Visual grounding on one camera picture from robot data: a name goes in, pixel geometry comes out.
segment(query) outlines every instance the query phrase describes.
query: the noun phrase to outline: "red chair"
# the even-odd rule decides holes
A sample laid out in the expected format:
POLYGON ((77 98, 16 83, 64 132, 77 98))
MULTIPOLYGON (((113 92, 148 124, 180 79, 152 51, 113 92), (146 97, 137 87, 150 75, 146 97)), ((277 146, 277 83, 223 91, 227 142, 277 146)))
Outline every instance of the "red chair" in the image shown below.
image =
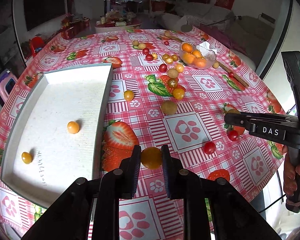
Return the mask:
POLYGON ((40 37, 34 37, 30 41, 30 49, 32 53, 32 57, 35 57, 37 53, 34 51, 37 48, 43 48, 46 44, 43 42, 43 40, 40 37))

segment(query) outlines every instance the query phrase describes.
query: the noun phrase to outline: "coffee table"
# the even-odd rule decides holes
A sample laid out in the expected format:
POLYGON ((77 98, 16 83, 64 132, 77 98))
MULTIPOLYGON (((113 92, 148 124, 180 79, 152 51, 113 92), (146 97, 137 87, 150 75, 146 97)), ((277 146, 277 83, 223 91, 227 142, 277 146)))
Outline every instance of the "coffee table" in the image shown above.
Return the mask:
POLYGON ((95 25, 96 33, 108 33, 108 32, 115 32, 115 31, 127 31, 127 30, 135 30, 140 29, 142 21, 134 18, 132 19, 132 23, 127 24, 126 26, 115 26, 114 23, 105 23, 95 25))

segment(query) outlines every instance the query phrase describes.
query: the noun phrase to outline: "cable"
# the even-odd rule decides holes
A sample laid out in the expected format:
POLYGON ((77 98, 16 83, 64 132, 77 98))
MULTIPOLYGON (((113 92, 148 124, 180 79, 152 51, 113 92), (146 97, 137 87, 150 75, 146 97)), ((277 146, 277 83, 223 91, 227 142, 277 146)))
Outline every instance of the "cable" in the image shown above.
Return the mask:
POLYGON ((267 206, 265 209, 261 210, 259 214, 261 214, 263 211, 266 211, 269 207, 271 207, 274 203, 277 203, 280 199, 284 198, 286 195, 284 194, 283 196, 279 197, 276 201, 274 201, 272 204, 267 206))

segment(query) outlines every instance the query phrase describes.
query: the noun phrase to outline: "screw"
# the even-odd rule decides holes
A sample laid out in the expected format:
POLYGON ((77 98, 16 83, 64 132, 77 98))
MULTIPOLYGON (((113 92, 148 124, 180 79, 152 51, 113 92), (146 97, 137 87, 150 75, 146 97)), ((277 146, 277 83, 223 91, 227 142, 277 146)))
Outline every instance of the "screw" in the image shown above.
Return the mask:
POLYGON ((86 181, 86 179, 83 178, 83 177, 77 178, 77 179, 75 180, 76 184, 78 184, 78 185, 81 185, 81 184, 85 183, 85 181, 86 181))
POLYGON ((224 178, 217 178, 217 183, 219 185, 225 185, 227 183, 227 180, 224 178))
POLYGON ((117 176, 121 175, 122 173, 123 173, 123 170, 121 170, 121 169, 115 169, 115 170, 113 171, 113 174, 114 174, 114 175, 117 175, 117 176))
POLYGON ((186 169, 181 169, 181 170, 179 171, 179 174, 182 175, 182 176, 186 176, 186 175, 189 174, 189 171, 186 170, 186 169))

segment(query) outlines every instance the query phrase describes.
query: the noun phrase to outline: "table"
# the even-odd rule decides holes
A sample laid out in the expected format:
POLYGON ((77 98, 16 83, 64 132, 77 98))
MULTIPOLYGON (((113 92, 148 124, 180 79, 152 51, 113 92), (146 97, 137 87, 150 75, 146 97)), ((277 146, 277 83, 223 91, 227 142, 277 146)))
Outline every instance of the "table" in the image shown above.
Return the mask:
POLYGON ((115 31, 124 31, 124 30, 136 30, 140 29, 142 22, 137 19, 133 18, 132 22, 127 24, 126 26, 118 26, 116 27, 114 23, 105 23, 95 25, 96 33, 107 33, 107 32, 115 32, 115 31))
MULTIPOLYGON (((114 119, 129 124, 138 136, 142 149, 168 144, 171 155, 179 158, 184 168, 201 177, 207 178, 216 169, 227 169, 230 172, 230 183, 246 200, 252 200, 276 172, 283 158, 266 140, 252 137, 247 131, 239 143, 230 141, 226 136, 227 127, 222 109, 231 104, 245 112, 275 111, 284 114, 284 111, 275 102, 266 85, 240 58, 213 37, 193 28, 189 33, 175 35, 194 44, 207 40, 218 51, 217 60, 230 68, 237 65, 237 68, 233 68, 234 72, 246 80, 250 87, 244 91, 230 87, 221 68, 196 70, 185 66, 184 72, 179 75, 179 84, 186 88, 185 97, 178 101, 175 115, 162 114, 160 104, 167 98, 150 92, 145 76, 161 75, 158 66, 163 63, 161 56, 164 53, 178 54, 179 44, 170 40, 169 45, 164 45, 163 35, 164 30, 100 33, 72 40, 64 40, 60 34, 57 35, 26 68, 0 113, 0 159, 12 124, 35 84, 37 73, 100 63, 109 60, 109 57, 117 57, 120 60, 116 59, 118 68, 114 70, 105 123, 114 119), (156 52, 158 59, 145 61, 141 51, 132 47, 132 40, 149 43, 150 51, 156 52), (51 46, 59 49, 53 52, 51 46), (34 80, 29 81, 26 76, 34 77, 34 80), (134 91, 135 98, 132 101, 123 99, 122 92, 125 90, 134 91), (204 154, 202 143, 197 141, 201 139, 203 131, 217 146, 212 155, 204 154), (180 144, 180 134, 189 135, 190 141, 180 144)), ((31 202, 19 197, 0 181, 0 222, 26 232, 34 223, 34 218, 38 218, 36 210, 31 202)), ((162 169, 152 171, 141 166, 135 198, 121 201, 120 210, 121 239, 130 239, 131 234, 150 240, 183 237, 183 201, 167 198, 162 169), (125 226, 129 221, 132 221, 132 228, 125 226)))

